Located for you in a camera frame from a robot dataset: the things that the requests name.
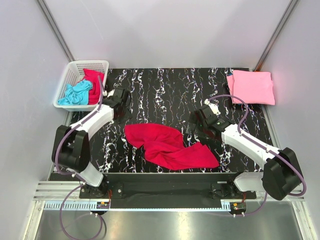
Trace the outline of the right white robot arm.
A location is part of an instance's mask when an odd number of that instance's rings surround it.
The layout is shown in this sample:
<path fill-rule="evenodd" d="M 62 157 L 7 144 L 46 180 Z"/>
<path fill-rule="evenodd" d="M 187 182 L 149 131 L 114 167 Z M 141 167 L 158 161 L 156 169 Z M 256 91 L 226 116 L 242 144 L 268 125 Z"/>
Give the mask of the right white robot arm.
<path fill-rule="evenodd" d="M 227 118 L 217 116 L 214 104 L 205 104 L 192 112 L 188 120 L 188 130 L 199 137 L 220 139 L 249 159 L 253 160 L 261 172 L 243 172 L 227 185 L 228 195 L 239 198 L 244 192 L 264 191 L 275 200 L 294 196 L 293 190 L 305 185 L 303 174 L 295 152 L 286 147 L 279 149 L 269 145 Z"/>

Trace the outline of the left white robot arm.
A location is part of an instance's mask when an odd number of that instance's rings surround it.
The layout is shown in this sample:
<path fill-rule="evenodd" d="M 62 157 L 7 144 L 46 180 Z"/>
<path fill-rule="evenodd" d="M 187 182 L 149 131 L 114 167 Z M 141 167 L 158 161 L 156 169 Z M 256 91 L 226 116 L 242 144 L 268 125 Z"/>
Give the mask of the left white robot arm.
<path fill-rule="evenodd" d="M 60 125 L 55 134 L 52 162 L 61 175 L 72 175 L 90 186 L 97 198 L 108 193 L 107 178 L 91 163 L 90 139 L 108 123 L 122 123 L 131 118 L 130 91 L 115 88 L 101 96 L 97 106 L 78 122 Z"/>

